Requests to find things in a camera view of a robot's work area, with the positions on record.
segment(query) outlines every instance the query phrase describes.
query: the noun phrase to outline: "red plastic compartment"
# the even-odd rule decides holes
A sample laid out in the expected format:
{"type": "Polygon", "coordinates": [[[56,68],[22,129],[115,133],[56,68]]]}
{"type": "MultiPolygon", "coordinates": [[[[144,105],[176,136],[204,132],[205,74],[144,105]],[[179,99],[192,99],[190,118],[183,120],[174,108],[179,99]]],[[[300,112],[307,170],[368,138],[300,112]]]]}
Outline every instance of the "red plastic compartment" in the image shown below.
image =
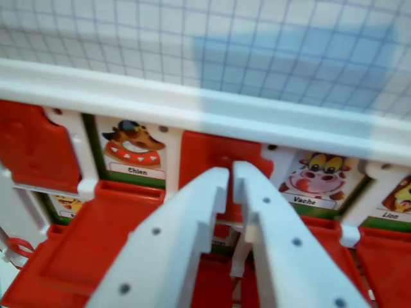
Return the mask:
{"type": "Polygon", "coordinates": [[[328,252],[329,256],[337,263],[340,269],[351,279],[359,292],[369,302],[368,290],[357,270],[356,264],[348,248],[340,244],[341,226],[333,220],[314,217],[301,217],[312,234],[328,252]]]}
{"type": "Polygon", "coordinates": [[[231,263],[224,257],[202,255],[191,308],[232,308],[231,263]]]}
{"type": "Polygon", "coordinates": [[[253,262],[246,262],[241,280],[241,308],[259,307],[256,270],[253,262]]]}
{"type": "Polygon", "coordinates": [[[410,307],[411,234],[365,227],[360,232],[358,259],[378,307],[410,307]]]}
{"type": "Polygon", "coordinates": [[[81,178],[67,130],[39,106],[0,100],[0,160],[13,181],[77,193],[81,178]]]}
{"type": "MultiPolygon", "coordinates": [[[[356,264],[351,257],[348,248],[340,244],[341,227],[337,221],[302,217],[312,234],[317,238],[329,256],[337,263],[340,269],[351,279],[353,284],[361,292],[364,298],[371,302],[367,288],[357,270],[356,264]]],[[[248,265],[245,268],[244,278],[241,283],[241,307],[259,307],[257,279],[254,269],[248,265]]]]}
{"type": "MultiPolygon", "coordinates": [[[[212,167],[231,169],[235,160],[251,162],[269,177],[274,170],[274,164],[261,157],[261,150],[262,146],[257,142],[186,131],[181,145],[179,187],[182,188],[196,176],[212,167]]],[[[231,178],[226,211],[225,214],[218,215],[218,219],[242,221],[241,205],[232,202],[231,178]]]]}
{"type": "Polygon", "coordinates": [[[48,231],[48,240],[40,244],[27,261],[6,294],[1,304],[9,308],[63,308],[84,307],[87,296],[69,293],[45,286],[39,281],[41,268],[58,246],[66,227],[53,225],[48,231]]]}
{"type": "Polygon", "coordinates": [[[128,234],[163,203],[165,191],[100,181],[96,197],[83,205],[40,272],[50,286],[90,295],[128,234]]]}

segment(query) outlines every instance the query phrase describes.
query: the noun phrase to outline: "cartoon dog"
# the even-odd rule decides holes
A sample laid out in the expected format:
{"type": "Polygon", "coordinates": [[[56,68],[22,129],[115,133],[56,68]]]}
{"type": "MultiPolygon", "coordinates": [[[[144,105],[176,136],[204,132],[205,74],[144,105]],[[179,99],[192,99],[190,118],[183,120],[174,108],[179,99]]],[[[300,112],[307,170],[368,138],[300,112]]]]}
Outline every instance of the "cartoon dog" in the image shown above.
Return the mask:
{"type": "Polygon", "coordinates": [[[291,189],[313,198],[321,199],[328,195],[331,200],[344,199],[344,171],[351,170],[345,157],[317,152],[299,162],[302,164],[300,171],[294,171],[286,182],[281,184],[280,192],[291,189]]]}
{"type": "Polygon", "coordinates": [[[394,212],[411,210],[411,176],[406,177],[383,201],[383,205],[394,212]]]}
{"type": "Polygon", "coordinates": [[[150,136],[144,125],[133,121],[123,120],[118,123],[114,132],[102,133],[108,140],[104,154],[123,164],[157,169],[161,167],[157,151],[165,145],[150,136]]]}
{"type": "Polygon", "coordinates": [[[63,205],[63,207],[65,207],[67,210],[73,210],[76,214],[83,205],[83,202],[72,197],[59,196],[55,194],[53,195],[53,198],[56,199],[59,204],[63,205]]]}

